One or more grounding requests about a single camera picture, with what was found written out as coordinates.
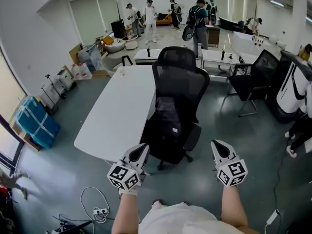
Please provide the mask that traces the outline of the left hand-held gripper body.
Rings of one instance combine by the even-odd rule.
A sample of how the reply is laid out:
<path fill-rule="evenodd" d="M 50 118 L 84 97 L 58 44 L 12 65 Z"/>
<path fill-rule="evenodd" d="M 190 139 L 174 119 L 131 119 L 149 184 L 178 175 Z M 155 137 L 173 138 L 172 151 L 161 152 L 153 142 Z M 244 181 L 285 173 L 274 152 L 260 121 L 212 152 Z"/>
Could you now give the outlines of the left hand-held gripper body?
<path fill-rule="evenodd" d="M 107 174 L 110 183 L 124 191 L 141 186 L 145 177 L 150 175 L 144 168 L 149 152 L 150 148 L 147 143 L 141 143 L 128 149 L 121 159 L 112 164 Z"/>

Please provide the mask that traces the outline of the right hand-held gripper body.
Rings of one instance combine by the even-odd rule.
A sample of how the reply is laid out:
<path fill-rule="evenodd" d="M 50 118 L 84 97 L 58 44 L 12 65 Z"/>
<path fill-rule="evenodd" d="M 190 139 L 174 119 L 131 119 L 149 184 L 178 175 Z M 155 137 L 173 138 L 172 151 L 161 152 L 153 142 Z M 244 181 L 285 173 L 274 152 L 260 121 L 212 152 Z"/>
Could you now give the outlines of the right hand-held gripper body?
<path fill-rule="evenodd" d="M 248 169 L 244 159 L 237 155 L 233 146 L 224 141 L 214 139 L 211 141 L 211 147 L 217 179 L 225 187 L 237 186 L 242 183 L 248 174 Z"/>

